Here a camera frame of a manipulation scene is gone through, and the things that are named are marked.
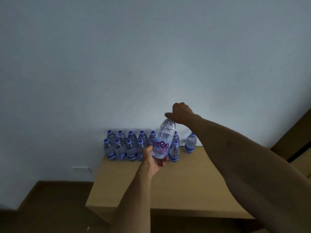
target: wooden floor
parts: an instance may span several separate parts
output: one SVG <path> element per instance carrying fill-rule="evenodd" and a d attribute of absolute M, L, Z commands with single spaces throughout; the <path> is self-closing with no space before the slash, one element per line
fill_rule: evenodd
<path fill-rule="evenodd" d="M 107 226 L 85 207 L 92 185 L 92 182 L 38 183 L 19 212 L 0 213 L 0 232 L 86 233 L 89 226 Z"/>
<path fill-rule="evenodd" d="M 85 207 L 93 183 L 39 182 L 18 212 L 0 212 L 1 233 L 108 232 L 108 224 Z M 242 233 L 236 219 L 152 216 L 151 232 Z"/>

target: water bottle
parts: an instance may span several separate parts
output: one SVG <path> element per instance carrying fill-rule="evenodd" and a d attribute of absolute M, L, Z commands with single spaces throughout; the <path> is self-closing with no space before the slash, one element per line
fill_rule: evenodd
<path fill-rule="evenodd" d="M 173 140 L 177 140 L 177 141 L 178 141 L 178 143 L 180 142 L 180 140 L 179 140 L 179 136 L 178 136 L 178 132 L 177 132 L 177 131 L 175 131 L 175 134 L 174 134 L 174 138 L 173 138 Z"/>
<path fill-rule="evenodd" d="M 118 160 L 125 161 L 126 152 L 123 143 L 120 143 L 120 139 L 116 139 L 115 144 L 116 144 L 115 152 L 117 154 Z"/>
<path fill-rule="evenodd" d="M 115 153 L 115 147 L 111 145 L 109 139 L 104 140 L 104 152 L 107 155 L 109 161 L 115 161 L 117 159 L 117 154 Z"/>
<path fill-rule="evenodd" d="M 124 145 L 126 144 L 127 137 L 126 137 L 126 135 L 124 135 L 124 133 L 121 130 L 118 131 L 117 138 L 120 139 L 121 143 L 123 143 Z"/>
<path fill-rule="evenodd" d="M 150 133 L 150 135 L 148 137 L 148 140 L 149 140 L 149 144 L 148 145 L 153 145 L 155 137 L 156 137 L 156 132 L 155 131 L 151 131 L 151 133 Z"/>
<path fill-rule="evenodd" d="M 196 146 L 196 136 L 195 134 L 192 132 L 188 137 L 187 137 L 187 140 L 186 140 L 186 143 L 185 143 L 185 152 L 187 154 L 191 154 L 194 149 L 195 149 L 195 146 Z"/>
<path fill-rule="evenodd" d="M 126 141 L 125 151 L 126 151 L 128 159 L 130 161 L 135 161 L 135 159 L 137 157 L 136 146 L 135 146 L 135 144 L 132 143 L 131 139 L 128 139 Z"/>
<path fill-rule="evenodd" d="M 169 148 L 169 160 L 172 162 L 177 162 L 179 160 L 179 141 L 173 140 L 171 148 Z"/>
<path fill-rule="evenodd" d="M 127 138 L 132 140 L 132 144 L 136 145 L 136 143 L 137 143 L 137 136 L 133 133 L 133 131 L 129 131 L 128 132 Z"/>
<path fill-rule="evenodd" d="M 107 139 L 110 141 L 111 144 L 115 145 L 115 140 L 117 139 L 117 137 L 111 130 L 108 130 Z"/>
<path fill-rule="evenodd" d="M 143 130 L 140 131 L 139 133 L 139 136 L 138 136 L 138 139 L 141 139 L 144 141 L 144 145 L 147 146 L 148 145 L 148 137 L 147 135 L 145 134 L 145 132 Z"/>
<path fill-rule="evenodd" d="M 152 155 L 163 159 L 169 153 L 169 147 L 172 143 L 176 124 L 171 119 L 165 119 L 158 130 L 153 143 Z"/>
<path fill-rule="evenodd" d="M 142 150 L 145 148 L 144 141 L 142 139 L 138 140 L 138 145 L 137 145 L 137 160 L 142 161 Z"/>

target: white wall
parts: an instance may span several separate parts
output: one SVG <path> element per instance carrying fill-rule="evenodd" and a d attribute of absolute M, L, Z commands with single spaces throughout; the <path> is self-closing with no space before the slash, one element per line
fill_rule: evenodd
<path fill-rule="evenodd" d="M 311 106 L 311 0 L 0 8 L 0 203 L 10 208 L 37 180 L 93 180 L 72 166 L 96 170 L 107 129 L 158 128 L 174 102 L 267 147 Z"/>

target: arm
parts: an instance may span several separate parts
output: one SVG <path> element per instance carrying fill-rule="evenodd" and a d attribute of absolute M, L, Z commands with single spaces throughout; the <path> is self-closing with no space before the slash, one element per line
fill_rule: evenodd
<path fill-rule="evenodd" d="M 151 149 L 149 146 L 142 152 L 143 162 L 113 215 L 111 233 L 150 232 L 151 178 L 167 161 L 153 158 Z"/>
<path fill-rule="evenodd" d="M 247 137 L 193 114 L 185 103 L 166 113 L 200 139 L 238 203 L 271 232 L 311 231 L 311 184 L 295 168 Z"/>

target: wooden shelf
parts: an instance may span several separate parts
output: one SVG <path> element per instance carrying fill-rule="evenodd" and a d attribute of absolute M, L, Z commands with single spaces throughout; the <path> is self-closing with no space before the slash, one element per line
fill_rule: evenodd
<path fill-rule="evenodd" d="M 233 198 L 203 147 L 192 154 L 181 150 L 178 162 L 168 161 L 152 179 L 152 214 L 252 218 Z M 110 222 L 139 165 L 104 157 L 86 206 Z"/>

